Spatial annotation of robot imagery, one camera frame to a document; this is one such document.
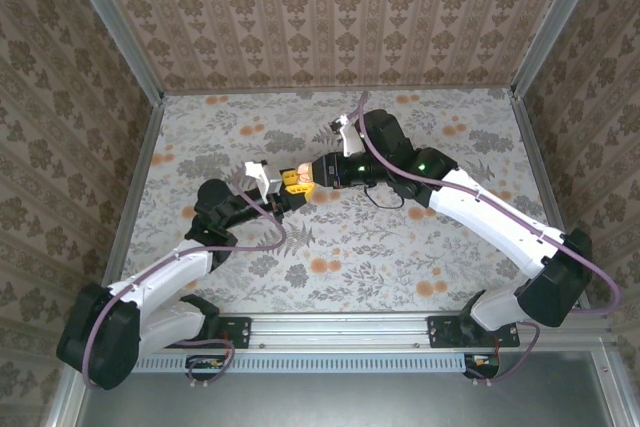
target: purple cable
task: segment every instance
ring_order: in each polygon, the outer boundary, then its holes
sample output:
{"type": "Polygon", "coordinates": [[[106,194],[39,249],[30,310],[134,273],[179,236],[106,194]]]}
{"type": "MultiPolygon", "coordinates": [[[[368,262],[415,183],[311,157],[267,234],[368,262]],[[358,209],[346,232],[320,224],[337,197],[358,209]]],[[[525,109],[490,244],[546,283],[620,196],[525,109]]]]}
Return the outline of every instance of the purple cable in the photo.
{"type": "Polygon", "coordinates": [[[387,159],[385,159],[382,156],[382,154],[380,154],[380,152],[378,152],[376,150],[375,146],[373,145],[373,142],[371,142],[371,139],[369,138],[369,133],[367,132],[367,129],[365,128],[365,123],[364,123],[364,104],[367,103],[367,100],[369,100],[369,92],[364,91],[362,93],[362,95],[360,96],[360,100],[358,101],[358,107],[356,109],[356,112],[358,112],[358,123],[360,125],[360,133],[362,134],[362,137],[364,138],[364,141],[367,144],[367,147],[369,148],[369,151],[373,154],[373,156],[376,159],[378,159],[378,161],[382,165],[384,165],[391,172],[394,172],[395,174],[397,174],[397,175],[399,175],[401,177],[405,177],[405,178],[407,178],[409,180],[415,180],[417,182],[422,182],[424,184],[437,185],[437,186],[440,186],[440,187],[449,187],[451,189],[456,189],[456,190],[459,190],[461,192],[465,192],[465,193],[471,195],[472,197],[475,197],[476,199],[479,199],[479,200],[481,200],[483,202],[486,202],[491,207],[496,209],[498,212],[500,212],[501,214],[504,214],[509,219],[513,220],[516,224],[518,224],[521,227],[524,227],[525,229],[527,229],[529,232],[531,232],[536,237],[538,237],[541,240],[547,242],[548,244],[552,245],[556,249],[560,250],[561,252],[565,253],[566,255],[571,257],[572,259],[580,262],[582,265],[584,265],[588,269],[590,269],[593,272],[595,272],[611,288],[611,291],[613,292],[613,301],[608,306],[602,307],[602,308],[598,308],[598,309],[573,309],[571,312],[573,312],[574,314],[606,315],[606,314],[610,314],[611,312],[613,312],[614,310],[616,310],[618,308],[618,306],[620,305],[620,302],[622,300],[622,294],[620,292],[620,288],[616,285],[616,283],[613,281],[613,279],[604,270],[602,270],[600,267],[598,267],[596,264],[594,264],[590,260],[585,259],[583,256],[581,256],[577,252],[574,252],[573,250],[571,250],[568,247],[562,245],[560,242],[556,241],[555,239],[553,239],[551,237],[548,237],[547,235],[543,234],[543,232],[541,230],[536,229],[532,225],[529,225],[526,221],[522,220],[518,216],[516,216],[513,213],[509,212],[507,209],[505,209],[498,202],[495,202],[493,199],[491,199],[489,197],[485,197],[484,195],[480,194],[477,190],[471,189],[471,188],[466,187],[464,185],[455,184],[453,182],[447,182],[447,181],[443,181],[443,180],[436,180],[436,179],[429,179],[429,178],[426,178],[426,177],[420,177],[418,175],[412,174],[410,172],[406,172],[406,171],[396,167],[391,162],[389,162],[387,159]]]}
{"type": "Polygon", "coordinates": [[[134,288],[134,286],[139,285],[142,281],[144,281],[151,275],[155,274],[158,270],[162,269],[163,267],[167,266],[168,264],[176,260],[176,256],[179,257],[182,255],[195,254],[196,252],[221,252],[221,251],[223,252],[261,252],[261,251],[277,249],[282,244],[284,244],[284,242],[287,240],[287,232],[284,230],[284,227],[282,227],[282,225],[280,225],[280,223],[275,219],[275,217],[273,217],[266,210],[264,210],[257,203],[255,203],[247,194],[244,193],[244,191],[237,184],[232,183],[231,185],[233,185],[233,188],[238,191],[238,194],[240,195],[240,197],[242,197],[245,200],[245,202],[247,202],[251,207],[256,209],[258,212],[260,212],[260,214],[262,214],[264,217],[266,217],[276,225],[278,231],[280,231],[280,235],[282,236],[282,238],[275,244],[265,245],[265,246],[228,247],[228,246],[221,246],[221,245],[220,246],[213,245],[209,247],[202,246],[202,247],[192,247],[191,249],[185,249],[182,252],[178,252],[176,255],[172,255],[170,257],[167,257],[164,260],[161,260],[156,265],[154,265],[153,268],[149,269],[147,272],[142,274],[132,283],[125,286],[120,292],[114,295],[109,302],[107,302],[107,305],[104,306],[104,308],[98,315],[98,318],[96,319],[96,322],[93,324],[93,327],[91,328],[91,332],[89,333],[89,337],[87,339],[87,345],[84,348],[84,355],[82,357],[82,379],[84,380],[84,383],[87,386],[87,388],[96,388],[96,384],[94,384],[93,381],[89,378],[89,360],[91,359],[91,351],[93,350],[93,344],[95,343],[96,336],[98,335],[98,331],[100,330],[100,327],[104,322],[104,319],[107,317],[107,315],[109,314],[113,306],[120,299],[122,299],[122,297],[124,297],[128,292],[130,292],[134,288]]]}
{"type": "Polygon", "coordinates": [[[531,354],[531,351],[536,346],[536,344],[538,343],[538,339],[540,338],[540,326],[538,324],[536,324],[534,322],[526,322],[526,321],[522,321],[522,322],[520,322],[520,324],[528,325],[529,327],[533,327],[534,329],[536,329],[536,333],[533,335],[533,339],[531,340],[531,343],[529,344],[529,347],[527,347],[527,350],[524,351],[524,354],[522,354],[522,357],[520,357],[518,359],[518,362],[516,362],[516,365],[511,367],[504,374],[500,374],[499,376],[494,377],[493,379],[487,379],[480,372],[478,372],[476,370],[473,370],[473,369],[470,369],[468,367],[467,367],[467,371],[471,372],[472,374],[474,374],[476,376],[478,376],[477,380],[484,380],[485,383],[487,383],[487,384],[493,383],[493,382],[500,382],[501,380],[506,380],[509,377],[511,377],[513,374],[515,374],[516,371],[520,368],[520,366],[522,364],[524,364],[524,361],[527,360],[527,357],[529,357],[529,355],[531,354]]]}
{"type": "MultiPolygon", "coordinates": [[[[224,363],[224,365],[220,368],[218,373],[214,375],[211,379],[207,380],[207,383],[212,384],[218,380],[220,377],[224,375],[224,373],[231,367],[233,359],[236,356],[236,348],[233,345],[233,342],[230,342],[226,339],[210,339],[210,340],[181,340],[180,342],[176,342],[176,345],[185,345],[185,346],[197,346],[197,345],[210,345],[210,344],[222,344],[228,347],[231,350],[229,354],[229,358],[224,363]]],[[[193,369],[196,364],[199,364],[205,360],[209,360],[206,357],[192,359],[191,365],[189,366],[189,371],[187,372],[187,376],[191,382],[195,382],[196,379],[193,378],[193,369]]]]}

